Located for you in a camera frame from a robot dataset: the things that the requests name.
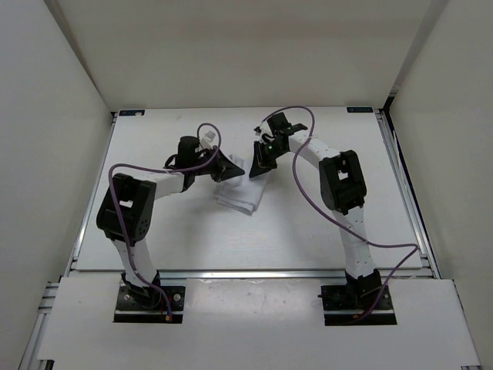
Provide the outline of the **white fabric skirt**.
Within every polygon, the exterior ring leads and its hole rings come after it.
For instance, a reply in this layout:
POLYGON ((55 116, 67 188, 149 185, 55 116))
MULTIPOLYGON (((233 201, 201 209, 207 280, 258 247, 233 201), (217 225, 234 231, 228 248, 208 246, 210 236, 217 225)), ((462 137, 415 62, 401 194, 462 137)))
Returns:
POLYGON ((248 172, 252 164, 251 157, 244 159, 230 154, 229 159, 242 168, 245 174, 223 181, 216 186, 214 194, 217 203, 251 216, 260 204, 269 174, 265 173, 250 179, 248 172))

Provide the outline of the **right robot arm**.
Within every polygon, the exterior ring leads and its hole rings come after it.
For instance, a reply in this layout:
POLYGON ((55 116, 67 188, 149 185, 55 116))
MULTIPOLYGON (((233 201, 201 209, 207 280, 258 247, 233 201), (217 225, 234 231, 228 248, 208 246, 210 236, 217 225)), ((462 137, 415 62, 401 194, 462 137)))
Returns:
POLYGON ((367 306, 374 298, 373 288, 365 282, 378 281, 377 267, 366 242, 364 198, 367 187, 357 154, 339 151, 319 139, 308 128, 288 122, 282 112, 274 113, 254 129, 259 139, 253 144, 253 179, 277 168, 277 159, 292 153, 319 171, 320 195, 340 228, 345 255, 345 273, 356 281, 346 289, 346 299, 355 308, 367 306))

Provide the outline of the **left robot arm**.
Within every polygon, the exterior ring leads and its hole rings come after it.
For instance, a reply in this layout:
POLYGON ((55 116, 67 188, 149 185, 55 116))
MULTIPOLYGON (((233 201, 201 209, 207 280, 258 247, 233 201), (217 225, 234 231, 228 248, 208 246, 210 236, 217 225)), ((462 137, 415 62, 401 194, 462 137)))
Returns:
POLYGON ((177 153, 154 170, 117 163, 109 170, 109 188, 96 216, 96 226, 119 252, 123 280, 136 288, 135 299, 144 308, 154 308, 162 294, 158 271, 146 245, 156 200, 187 191, 200 176, 220 183, 241 177, 245 171, 204 138, 184 136, 177 153))

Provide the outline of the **right blue corner label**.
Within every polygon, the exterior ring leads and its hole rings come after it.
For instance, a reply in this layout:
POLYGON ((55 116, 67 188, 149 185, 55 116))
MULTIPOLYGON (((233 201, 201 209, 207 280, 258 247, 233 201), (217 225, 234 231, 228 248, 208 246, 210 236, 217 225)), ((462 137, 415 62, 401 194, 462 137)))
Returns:
POLYGON ((372 113, 373 109, 371 107, 363 107, 363 106, 348 106, 348 113, 372 113))

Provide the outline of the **blue corner label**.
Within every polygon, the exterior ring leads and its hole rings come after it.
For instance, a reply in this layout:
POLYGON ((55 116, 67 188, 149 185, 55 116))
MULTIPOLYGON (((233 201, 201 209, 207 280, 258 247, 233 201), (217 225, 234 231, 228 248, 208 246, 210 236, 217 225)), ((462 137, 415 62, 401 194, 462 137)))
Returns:
POLYGON ((144 109, 123 109, 119 111, 119 116, 143 116, 144 109))
POLYGON ((348 113, 372 113, 373 109, 371 107, 363 107, 363 106, 348 106, 348 113))

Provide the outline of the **left blue corner label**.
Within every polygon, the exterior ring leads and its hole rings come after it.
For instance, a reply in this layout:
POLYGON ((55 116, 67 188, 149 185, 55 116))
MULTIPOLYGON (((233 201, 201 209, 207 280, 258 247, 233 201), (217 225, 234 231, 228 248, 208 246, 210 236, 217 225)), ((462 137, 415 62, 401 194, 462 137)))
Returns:
POLYGON ((123 109, 119 111, 119 116, 143 116, 144 109, 123 109))

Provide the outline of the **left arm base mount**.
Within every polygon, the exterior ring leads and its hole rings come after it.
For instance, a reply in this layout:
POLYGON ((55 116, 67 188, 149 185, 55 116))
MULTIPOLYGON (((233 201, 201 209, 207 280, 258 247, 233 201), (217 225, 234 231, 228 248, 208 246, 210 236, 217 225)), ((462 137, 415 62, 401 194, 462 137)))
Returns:
POLYGON ((113 321, 131 324, 182 324, 186 287, 162 286, 158 276, 153 283, 161 288, 168 301, 154 288, 130 284, 126 280, 126 274, 122 273, 113 321))

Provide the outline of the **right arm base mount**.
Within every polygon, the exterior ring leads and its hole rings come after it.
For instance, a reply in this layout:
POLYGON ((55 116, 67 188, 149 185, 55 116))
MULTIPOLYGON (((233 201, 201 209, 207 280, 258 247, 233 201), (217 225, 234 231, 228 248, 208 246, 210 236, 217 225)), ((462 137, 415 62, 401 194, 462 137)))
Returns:
POLYGON ((346 274, 346 281, 320 287, 326 326, 397 324, 389 287, 383 286, 379 271, 358 279, 346 274))

